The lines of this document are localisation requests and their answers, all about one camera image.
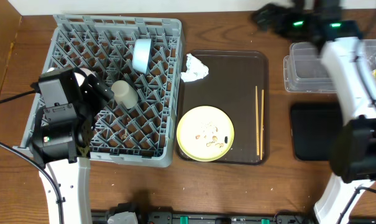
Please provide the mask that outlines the white plastic cup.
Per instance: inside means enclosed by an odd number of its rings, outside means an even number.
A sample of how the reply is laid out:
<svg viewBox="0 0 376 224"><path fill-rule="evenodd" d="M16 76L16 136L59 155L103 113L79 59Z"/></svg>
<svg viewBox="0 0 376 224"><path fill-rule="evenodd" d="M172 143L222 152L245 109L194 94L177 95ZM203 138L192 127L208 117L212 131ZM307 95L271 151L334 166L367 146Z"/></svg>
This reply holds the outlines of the white plastic cup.
<svg viewBox="0 0 376 224"><path fill-rule="evenodd" d="M112 84L111 91L118 105L124 105L127 109L133 108L138 103L136 90L126 81L119 80Z"/></svg>

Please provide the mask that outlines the pink bowl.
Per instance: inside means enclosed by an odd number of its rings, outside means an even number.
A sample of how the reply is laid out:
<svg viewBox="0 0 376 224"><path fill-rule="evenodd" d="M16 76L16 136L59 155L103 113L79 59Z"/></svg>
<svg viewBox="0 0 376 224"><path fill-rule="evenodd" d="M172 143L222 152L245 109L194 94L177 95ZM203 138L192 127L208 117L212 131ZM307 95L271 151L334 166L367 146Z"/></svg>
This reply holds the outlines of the pink bowl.
<svg viewBox="0 0 376 224"><path fill-rule="evenodd" d="M93 71L88 70L87 68L82 68L80 73L75 72L74 75L75 75L75 78L78 82L78 86L82 86L83 82L85 81L86 78L85 78L84 74L87 75L87 76L90 76L90 75L93 75L94 73L93 73Z"/></svg>

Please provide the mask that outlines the white napkin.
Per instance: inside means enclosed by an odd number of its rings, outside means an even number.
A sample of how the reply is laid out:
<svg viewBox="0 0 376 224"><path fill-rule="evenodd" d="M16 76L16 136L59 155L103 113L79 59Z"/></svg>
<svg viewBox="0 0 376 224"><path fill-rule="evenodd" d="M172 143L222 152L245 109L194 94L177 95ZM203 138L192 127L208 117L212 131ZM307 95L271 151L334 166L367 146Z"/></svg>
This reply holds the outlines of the white napkin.
<svg viewBox="0 0 376 224"><path fill-rule="evenodd" d="M194 82L203 79L209 74L209 68L201 60L192 54L187 54L186 56L186 71L181 72L181 79L184 82Z"/></svg>

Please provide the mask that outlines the light blue bowl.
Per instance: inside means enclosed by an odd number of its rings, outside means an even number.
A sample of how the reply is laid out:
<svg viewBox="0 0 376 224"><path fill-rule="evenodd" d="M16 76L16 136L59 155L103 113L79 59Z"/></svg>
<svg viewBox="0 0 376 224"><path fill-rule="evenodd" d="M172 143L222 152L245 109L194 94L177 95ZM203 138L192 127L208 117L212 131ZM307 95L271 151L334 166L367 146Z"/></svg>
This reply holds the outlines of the light blue bowl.
<svg viewBox="0 0 376 224"><path fill-rule="evenodd" d="M140 73L147 74L149 71L150 51L152 48L151 39L137 39L134 44L132 68Z"/></svg>

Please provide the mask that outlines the yellow plate with crumbs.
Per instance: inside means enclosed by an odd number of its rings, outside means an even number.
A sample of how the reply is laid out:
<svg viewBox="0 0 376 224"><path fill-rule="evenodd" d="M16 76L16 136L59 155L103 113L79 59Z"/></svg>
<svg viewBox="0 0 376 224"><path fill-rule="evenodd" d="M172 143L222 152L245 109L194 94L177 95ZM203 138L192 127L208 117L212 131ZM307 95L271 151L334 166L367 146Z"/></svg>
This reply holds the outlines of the yellow plate with crumbs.
<svg viewBox="0 0 376 224"><path fill-rule="evenodd" d="M177 126L182 152L194 161L211 162L226 155L234 141L234 126L228 115L213 106L198 106L186 112Z"/></svg>

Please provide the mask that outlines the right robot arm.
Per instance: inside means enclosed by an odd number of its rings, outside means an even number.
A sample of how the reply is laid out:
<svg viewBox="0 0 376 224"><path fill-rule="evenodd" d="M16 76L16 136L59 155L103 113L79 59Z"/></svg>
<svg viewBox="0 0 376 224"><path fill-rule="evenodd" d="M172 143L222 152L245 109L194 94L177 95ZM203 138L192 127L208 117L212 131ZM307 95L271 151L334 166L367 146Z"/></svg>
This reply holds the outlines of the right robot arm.
<svg viewBox="0 0 376 224"><path fill-rule="evenodd" d="M260 30L316 46L337 92L343 128L331 151L331 177L314 205L315 223L347 223L363 191L376 182L376 82L365 58L364 32L342 20L339 1L304 1L292 7L268 3L252 14Z"/></svg>

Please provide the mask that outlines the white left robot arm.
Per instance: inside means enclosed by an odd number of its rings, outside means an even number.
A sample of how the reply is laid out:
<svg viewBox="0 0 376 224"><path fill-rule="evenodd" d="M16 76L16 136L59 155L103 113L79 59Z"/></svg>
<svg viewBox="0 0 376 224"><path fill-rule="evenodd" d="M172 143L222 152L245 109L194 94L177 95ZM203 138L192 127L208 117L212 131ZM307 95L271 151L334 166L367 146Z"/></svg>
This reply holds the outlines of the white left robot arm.
<svg viewBox="0 0 376 224"><path fill-rule="evenodd" d="M31 84L44 100L34 117L27 156L0 142L39 171L50 223L92 223L90 142L95 117L113 97L87 68L51 68Z"/></svg>

